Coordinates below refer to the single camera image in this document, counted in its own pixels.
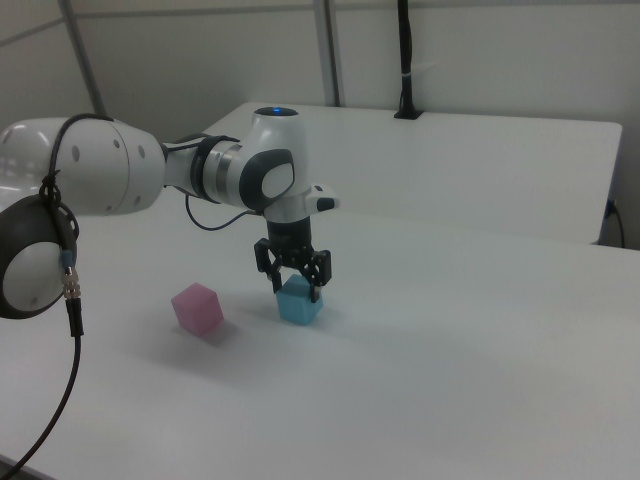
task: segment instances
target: blue cube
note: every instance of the blue cube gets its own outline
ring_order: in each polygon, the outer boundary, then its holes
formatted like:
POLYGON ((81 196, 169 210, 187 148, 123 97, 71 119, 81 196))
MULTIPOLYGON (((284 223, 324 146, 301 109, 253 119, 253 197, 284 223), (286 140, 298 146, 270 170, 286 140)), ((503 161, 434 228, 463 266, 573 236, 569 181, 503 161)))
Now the blue cube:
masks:
POLYGON ((280 318, 296 325, 309 325, 322 309, 322 295, 311 302, 311 286, 306 278, 292 275, 276 293, 280 318))

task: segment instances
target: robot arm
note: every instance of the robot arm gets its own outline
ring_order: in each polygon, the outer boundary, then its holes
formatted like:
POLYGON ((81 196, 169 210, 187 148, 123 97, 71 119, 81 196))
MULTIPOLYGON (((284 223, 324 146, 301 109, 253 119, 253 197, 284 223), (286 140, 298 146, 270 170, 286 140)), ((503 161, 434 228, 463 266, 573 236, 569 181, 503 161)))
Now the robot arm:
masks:
MULTIPOLYGON (((59 242, 51 232, 24 238, 9 231, 38 230, 16 226, 16 218, 36 222, 33 216, 16 215, 15 210, 26 208, 26 199, 20 205, 16 201, 39 190, 65 120, 19 122, 0 135, 0 210, 13 204, 0 211, 0 316, 36 315, 55 303, 62 290, 54 258, 59 242)), ((281 287, 280 268, 297 269, 316 301, 331 278, 331 265, 329 252, 315 252, 311 246, 309 216, 337 208, 338 199, 328 187, 309 182, 305 142, 300 116, 285 108, 256 111, 251 130, 240 141, 197 135, 160 144, 151 134, 118 121, 82 119, 60 140, 57 185, 77 215, 144 210, 165 186, 254 210, 265 217, 269 232, 269 239, 255 247, 258 270, 272 280, 275 292, 281 287)))

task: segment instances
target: white wall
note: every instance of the white wall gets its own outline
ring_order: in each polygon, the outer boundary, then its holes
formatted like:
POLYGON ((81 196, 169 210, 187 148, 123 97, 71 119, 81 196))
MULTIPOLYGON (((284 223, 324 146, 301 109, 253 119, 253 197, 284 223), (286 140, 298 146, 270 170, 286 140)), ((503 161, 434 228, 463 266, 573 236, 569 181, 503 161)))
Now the white wall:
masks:
POLYGON ((0 0, 0 130, 92 111, 56 0, 0 0))
POLYGON ((160 140, 246 101, 326 103, 311 0, 72 5, 107 112, 160 140))
MULTIPOLYGON (((346 106, 397 108, 395 2, 338 0, 336 9, 346 106)), ((623 125, 613 197, 628 246, 640 248, 640 5, 422 6, 410 17, 414 70, 428 66, 414 75, 418 107, 623 125)), ((614 222, 604 238, 618 244, 614 222)))

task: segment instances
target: black cable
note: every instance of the black cable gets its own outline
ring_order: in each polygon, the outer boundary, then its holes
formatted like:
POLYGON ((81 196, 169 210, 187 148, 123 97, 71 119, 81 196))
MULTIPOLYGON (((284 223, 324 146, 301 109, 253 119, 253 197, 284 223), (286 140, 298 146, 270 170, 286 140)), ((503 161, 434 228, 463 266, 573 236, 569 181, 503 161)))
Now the black cable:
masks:
POLYGON ((248 215, 251 213, 250 210, 246 210, 242 213, 240 213, 239 215, 236 215, 235 217, 233 217, 231 220, 229 220, 227 223, 224 223, 218 227, 206 227, 204 225, 202 225, 200 222, 198 222, 194 216, 193 213, 191 213, 191 207, 189 206, 189 197, 191 195, 185 195, 184 196, 184 206, 187 209, 187 214, 189 215, 189 218, 191 219, 191 221, 198 227, 201 228, 202 230, 206 230, 207 232, 216 232, 218 230, 222 230, 223 228, 227 228, 229 225, 231 225, 233 222, 235 222, 236 220, 244 217, 245 215, 248 215))
POLYGON ((31 459, 33 454, 36 453, 36 451, 44 443, 44 441, 47 439, 47 437, 51 433, 51 430, 53 430, 53 427, 56 425, 58 419, 60 418, 60 415, 62 414, 62 411, 64 410, 64 407, 67 404, 67 401, 69 400, 69 396, 71 395, 71 390, 73 390, 73 384, 76 381, 76 376, 78 375, 78 367, 80 365, 81 338, 82 337, 80 336, 75 337, 76 348, 75 348, 75 353, 73 355, 73 366, 71 367, 71 375, 69 376, 69 382, 67 382, 67 388, 65 389, 64 394, 62 395, 62 400, 60 400, 60 404, 58 405, 58 408, 53 414, 53 417, 49 421, 47 428, 44 429, 44 432, 42 432, 42 435, 40 435, 40 438, 38 438, 36 443, 33 444, 31 449, 25 454, 25 456, 22 457, 20 461, 11 468, 11 470, 9 470, 5 475, 0 477, 0 480, 9 480, 11 477, 13 477, 16 473, 20 471, 20 469, 29 461, 29 459, 31 459))
POLYGON ((611 213, 615 213, 616 218, 618 219, 618 226, 620 227, 620 245, 622 246, 622 248, 627 248, 624 241, 624 228, 622 227, 622 218, 620 217, 620 212, 618 211, 618 207, 616 207, 615 204, 611 208, 611 213))
POLYGON ((180 145, 178 147, 167 147, 167 151, 168 152, 177 152, 178 150, 186 150, 187 148, 194 148, 194 147, 198 147, 200 145, 200 142, 198 143, 190 143, 188 145, 180 145))
POLYGON ((76 238, 78 237, 78 234, 80 232, 78 229, 78 222, 75 220, 75 217, 73 217, 73 214, 71 214, 71 211, 62 206, 62 196, 60 194, 60 189, 56 185, 56 175, 59 172, 59 170, 56 170, 56 164, 58 162, 58 152, 60 151, 60 144, 62 143, 64 134, 67 132, 67 130, 69 130, 71 125, 80 120, 86 119, 106 120, 108 122, 113 121, 111 117, 107 117, 105 115, 97 115, 95 113, 81 113, 79 115, 69 117, 67 120, 65 120, 65 122, 62 124, 62 127, 60 127, 60 130, 58 131, 56 139, 53 143, 53 148, 51 149, 51 157, 49 159, 49 173, 42 180, 42 187, 40 187, 39 192, 40 197, 48 203, 47 206, 51 215, 53 227, 56 230, 56 234, 58 236, 58 239, 60 240, 60 246, 63 250, 68 250, 69 245, 66 244, 66 237, 62 233, 62 225, 60 225, 59 217, 56 214, 58 209, 62 207, 67 214, 67 218, 71 216, 74 223, 74 234, 76 238))
POLYGON ((107 117, 105 115, 97 115, 95 113, 81 113, 79 115, 74 115, 73 117, 67 118, 65 122, 60 127, 58 131, 58 135, 56 136, 56 140, 53 143, 53 148, 51 149, 51 159, 49 161, 49 175, 54 175, 56 171, 56 162, 58 161, 58 151, 60 150, 60 143, 62 143, 62 137, 67 133, 67 130, 71 125, 76 123, 79 120, 92 119, 92 120, 106 120, 108 122, 113 122, 113 118, 107 117))

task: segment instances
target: cable connector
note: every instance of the cable connector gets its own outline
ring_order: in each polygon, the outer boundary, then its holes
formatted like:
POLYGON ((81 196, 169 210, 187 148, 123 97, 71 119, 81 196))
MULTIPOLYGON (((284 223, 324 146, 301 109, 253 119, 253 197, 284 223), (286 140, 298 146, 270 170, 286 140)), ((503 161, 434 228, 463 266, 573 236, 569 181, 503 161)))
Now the cable connector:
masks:
POLYGON ((60 256, 62 261, 62 293, 66 299, 69 328, 72 337, 84 335, 82 326, 82 304, 80 302, 80 282, 78 272, 73 265, 73 254, 64 250, 60 256))
POLYGON ((62 275, 62 293, 67 300, 80 298, 80 283, 75 267, 66 267, 62 275))

